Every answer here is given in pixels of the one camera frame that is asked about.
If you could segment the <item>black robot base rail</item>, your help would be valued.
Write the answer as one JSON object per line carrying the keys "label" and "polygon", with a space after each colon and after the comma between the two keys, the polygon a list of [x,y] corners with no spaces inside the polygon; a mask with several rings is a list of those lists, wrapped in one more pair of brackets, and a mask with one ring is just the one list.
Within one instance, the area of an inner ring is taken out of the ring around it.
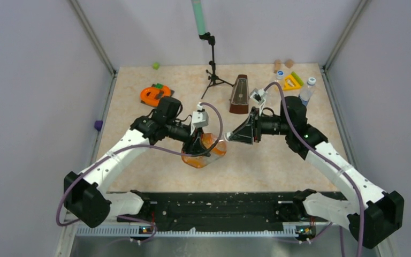
{"label": "black robot base rail", "polygon": [[332,224],[301,214],[295,192],[143,192],[138,214],[123,214],[119,223],[141,222],[138,235],[243,237],[269,236],[309,241]]}

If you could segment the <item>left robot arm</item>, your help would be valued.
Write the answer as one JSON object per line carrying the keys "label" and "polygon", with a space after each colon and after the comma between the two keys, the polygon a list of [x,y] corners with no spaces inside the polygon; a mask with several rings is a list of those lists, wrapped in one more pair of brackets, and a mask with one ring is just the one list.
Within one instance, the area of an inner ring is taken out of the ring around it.
{"label": "left robot arm", "polygon": [[71,171],[64,178],[64,194],[58,209],[65,208],[77,221],[90,228],[102,224],[107,218],[131,215],[144,221],[150,215],[150,207],[141,196],[129,193],[124,203],[113,203],[107,192],[115,179],[148,149],[159,149],[156,143],[170,138],[185,145],[201,137],[208,125],[207,104],[200,102],[189,124],[178,119],[182,103],[174,97],[161,98],[157,107],[138,117],[121,139],[101,158],[79,173]]}

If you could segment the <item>orange clear plastic bottle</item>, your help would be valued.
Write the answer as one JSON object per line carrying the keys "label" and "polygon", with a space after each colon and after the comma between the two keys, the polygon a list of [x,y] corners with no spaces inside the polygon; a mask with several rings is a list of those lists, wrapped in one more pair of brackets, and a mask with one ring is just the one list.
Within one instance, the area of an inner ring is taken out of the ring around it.
{"label": "orange clear plastic bottle", "polygon": [[181,157],[185,164],[200,169],[224,157],[227,144],[213,133],[202,133],[200,137],[184,145],[182,153],[189,155]]}

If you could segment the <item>white bottle cap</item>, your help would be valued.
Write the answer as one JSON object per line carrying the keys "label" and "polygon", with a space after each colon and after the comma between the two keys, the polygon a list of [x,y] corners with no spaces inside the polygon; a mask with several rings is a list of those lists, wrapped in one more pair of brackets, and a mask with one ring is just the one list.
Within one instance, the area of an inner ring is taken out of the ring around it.
{"label": "white bottle cap", "polygon": [[231,142],[231,136],[232,136],[232,133],[231,133],[231,132],[226,132],[225,135],[224,135],[224,139],[225,139],[227,142]]}

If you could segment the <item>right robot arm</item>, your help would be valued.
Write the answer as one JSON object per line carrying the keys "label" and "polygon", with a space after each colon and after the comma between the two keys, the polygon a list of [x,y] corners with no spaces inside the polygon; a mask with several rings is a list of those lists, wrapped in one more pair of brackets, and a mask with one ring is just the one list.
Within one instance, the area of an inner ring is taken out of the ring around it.
{"label": "right robot arm", "polygon": [[289,149],[312,164],[345,197],[336,200],[311,189],[299,191],[292,206],[294,217],[328,220],[361,239],[363,247],[373,249],[401,228],[405,200],[397,191],[388,193],[360,174],[321,131],[307,123],[306,113],[307,108],[295,96],[282,100],[280,115],[265,115],[253,107],[225,139],[251,145],[263,135],[283,135]]}

